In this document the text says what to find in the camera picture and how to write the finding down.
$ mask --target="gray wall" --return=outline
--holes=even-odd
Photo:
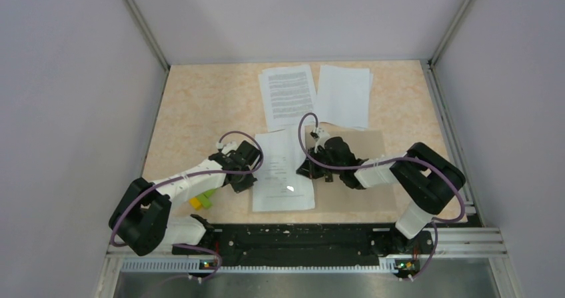
[[[462,0],[136,0],[171,64],[429,58]]]
[[[0,0],[0,296],[90,297],[164,73],[121,0]]]
[[[527,297],[562,297],[565,2],[477,0],[438,66],[483,218]]]

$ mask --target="gray floor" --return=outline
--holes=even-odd
[[[170,276],[163,273],[123,273],[115,298],[141,297],[156,283]],[[401,283],[394,279],[394,276],[382,274],[223,274],[202,285],[196,281],[176,279],[151,290],[144,297],[498,297],[485,259],[436,259],[414,283]]]

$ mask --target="metal frame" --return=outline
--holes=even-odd
[[[138,26],[142,33],[147,45],[152,51],[153,55],[157,58],[165,71],[170,69],[163,52],[161,51],[157,41],[153,37],[145,19],[141,15],[134,0],[123,0],[131,17]],[[456,133],[452,117],[440,82],[435,73],[435,66],[441,60],[443,53],[449,46],[451,39],[457,32],[458,27],[464,20],[466,13],[469,11],[471,4],[474,0],[464,0],[452,23],[446,30],[438,47],[436,48],[433,56],[428,61],[421,61],[422,70],[428,84],[430,96],[434,108],[440,121],[440,128],[446,148],[451,161],[456,166],[461,168],[467,175],[467,165],[464,157],[463,150]],[[473,188],[471,177],[468,177],[469,183],[462,189],[462,195],[465,200],[466,214],[468,216],[478,217],[477,208],[480,209],[480,204],[473,196]],[[518,297],[521,298],[520,286],[518,280],[508,258],[508,253],[504,245],[504,240],[498,228],[492,227],[440,227],[438,228],[438,248],[434,259],[468,259],[468,258],[488,258],[496,286],[499,290],[501,298]],[[95,293],[96,298],[111,298],[114,296],[117,287],[119,273],[125,266],[129,272],[194,272],[196,262],[199,262],[199,256],[179,258],[173,256],[171,253],[170,243],[160,244],[151,254],[146,257],[137,257],[132,250],[128,247],[109,247],[99,284]],[[347,272],[347,273],[382,273],[394,272],[392,268],[395,259],[409,259],[409,255],[391,255],[380,266],[366,266],[366,267],[226,267],[222,268],[219,273],[332,273],[332,272]]]

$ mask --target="wall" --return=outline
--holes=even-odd
[[[136,0],[170,64],[427,59],[462,0]]]
[[[0,295],[90,297],[163,70],[121,0],[0,0]]]
[[[527,297],[562,297],[565,3],[477,0],[438,66],[483,218]]]

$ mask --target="green block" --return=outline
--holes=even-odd
[[[216,189],[210,189],[210,190],[208,190],[208,191],[205,191],[205,192],[203,193],[203,195],[206,196],[207,198],[210,198],[211,195],[214,195],[214,193],[216,192],[216,190],[218,190],[218,189],[217,189],[217,188],[216,188]]]
[[[205,209],[212,207],[212,203],[208,200],[208,198],[206,198],[206,195],[204,193],[197,195],[196,199],[198,199],[198,201],[200,201],[200,203],[202,204],[202,207],[204,207]]]

